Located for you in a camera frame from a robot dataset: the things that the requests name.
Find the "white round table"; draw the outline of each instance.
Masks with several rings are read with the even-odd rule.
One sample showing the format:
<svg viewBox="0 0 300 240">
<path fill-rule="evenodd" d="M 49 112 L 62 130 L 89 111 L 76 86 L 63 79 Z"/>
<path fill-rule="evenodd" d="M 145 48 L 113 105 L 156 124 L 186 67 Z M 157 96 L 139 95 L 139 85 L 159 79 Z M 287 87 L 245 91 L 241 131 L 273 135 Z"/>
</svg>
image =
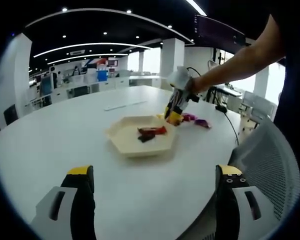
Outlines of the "white round table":
<svg viewBox="0 0 300 240">
<path fill-rule="evenodd" d="M 150 86 L 98 92 L 37 110 L 0 132 L 0 179 L 17 212 L 30 223 L 36 205 L 67 171 L 93 165 L 98 240 L 175 240 L 215 190 L 215 167 L 227 164 L 236 137 L 215 106 L 190 102 L 185 112 L 212 129 L 183 123 L 170 154 L 126 159 L 105 129 L 124 116 L 163 113 L 171 92 Z M 113 107 L 147 101 L 110 111 Z M 240 115 L 228 117 L 239 130 Z"/>
</svg>

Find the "person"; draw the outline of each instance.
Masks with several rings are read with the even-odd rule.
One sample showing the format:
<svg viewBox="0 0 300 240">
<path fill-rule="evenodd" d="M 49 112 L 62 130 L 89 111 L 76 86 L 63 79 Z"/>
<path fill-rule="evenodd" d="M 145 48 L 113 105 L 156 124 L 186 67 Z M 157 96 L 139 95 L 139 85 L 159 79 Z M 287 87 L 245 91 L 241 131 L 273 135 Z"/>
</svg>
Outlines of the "person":
<svg viewBox="0 0 300 240">
<path fill-rule="evenodd" d="M 55 73 L 55 67 L 51 67 L 50 68 L 50 72 L 51 72 L 51 77 L 52 77 L 52 80 L 53 80 L 53 89 L 56 89 L 57 88 L 57 74 Z"/>
<path fill-rule="evenodd" d="M 80 75 L 80 70 L 79 70 L 78 66 L 75 66 L 74 70 L 73 70 L 73 73 L 72 73 L 72 76 L 77 76 L 77 75 Z"/>
<path fill-rule="evenodd" d="M 300 3 L 296 1 L 267 2 L 270 15 L 259 38 L 187 87 L 193 93 L 203 92 L 213 85 L 248 78 L 285 57 L 284 86 L 273 122 L 289 142 L 300 171 Z M 293 216 L 286 230 L 299 227 L 300 202 Z"/>
<path fill-rule="evenodd" d="M 61 86 L 64 83 L 65 76 L 61 74 L 61 71 L 58 71 L 57 83 Z"/>
</svg>

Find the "hexagonal wooden tray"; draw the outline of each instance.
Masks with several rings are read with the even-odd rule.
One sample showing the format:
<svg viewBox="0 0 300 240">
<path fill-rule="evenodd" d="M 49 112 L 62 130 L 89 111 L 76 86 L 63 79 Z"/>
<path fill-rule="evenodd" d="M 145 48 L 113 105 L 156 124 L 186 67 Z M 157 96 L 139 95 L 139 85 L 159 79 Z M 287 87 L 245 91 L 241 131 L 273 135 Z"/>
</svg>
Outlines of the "hexagonal wooden tray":
<svg viewBox="0 0 300 240">
<path fill-rule="evenodd" d="M 167 133 L 142 143 L 138 128 L 162 127 Z M 143 157 L 163 154 L 172 148 L 176 127 L 155 116 L 126 116 L 106 130 L 108 138 L 126 157 Z"/>
</svg>

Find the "black cable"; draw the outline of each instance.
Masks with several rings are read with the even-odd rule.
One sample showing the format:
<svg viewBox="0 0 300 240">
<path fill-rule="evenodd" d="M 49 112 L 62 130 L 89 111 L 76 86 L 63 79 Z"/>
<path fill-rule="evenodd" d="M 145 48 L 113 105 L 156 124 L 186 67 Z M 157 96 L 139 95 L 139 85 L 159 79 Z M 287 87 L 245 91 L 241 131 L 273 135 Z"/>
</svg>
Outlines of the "black cable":
<svg viewBox="0 0 300 240">
<path fill-rule="evenodd" d="M 216 97 L 215 99 L 216 99 L 216 101 L 218 102 L 218 105 L 221 106 L 221 104 L 220 104 L 220 102 L 219 102 L 219 99 L 218 99 L 217 97 Z M 228 115 L 227 115 L 225 112 L 224 112 L 223 114 L 224 114 L 225 117 L 228 119 L 228 121 L 229 121 L 229 123 L 230 123 L 230 125 L 231 125 L 231 127 L 232 127 L 232 130 L 233 130 L 233 132 L 234 132 L 234 134 L 235 134 L 235 138 L 236 138 L 236 144 L 239 145 L 239 139 L 238 139 L 238 135 L 237 135 L 237 132 L 236 132 L 236 130 L 235 130 L 234 125 L 232 124 L 232 122 L 231 122 L 231 120 L 229 119 Z"/>
<path fill-rule="evenodd" d="M 192 69 L 192 70 L 195 71 L 197 74 L 199 74 L 199 76 L 201 76 L 201 74 L 200 74 L 196 69 L 194 69 L 192 66 L 189 66 L 189 67 L 187 67 L 186 69 L 187 69 L 187 70 Z"/>
</svg>

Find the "hand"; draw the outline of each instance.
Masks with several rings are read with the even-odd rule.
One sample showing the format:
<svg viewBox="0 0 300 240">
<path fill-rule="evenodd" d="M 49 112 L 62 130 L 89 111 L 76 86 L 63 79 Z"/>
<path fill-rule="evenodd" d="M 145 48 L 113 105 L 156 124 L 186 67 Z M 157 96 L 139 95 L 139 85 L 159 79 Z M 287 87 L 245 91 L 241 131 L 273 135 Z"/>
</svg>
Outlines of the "hand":
<svg viewBox="0 0 300 240">
<path fill-rule="evenodd" d="M 206 84 L 204 78 L 200 76 L 190 79 L 186 84 L 185 89 L 193 94 L 198 94 L 207 91 L 209 85 Z"/>
</svg>

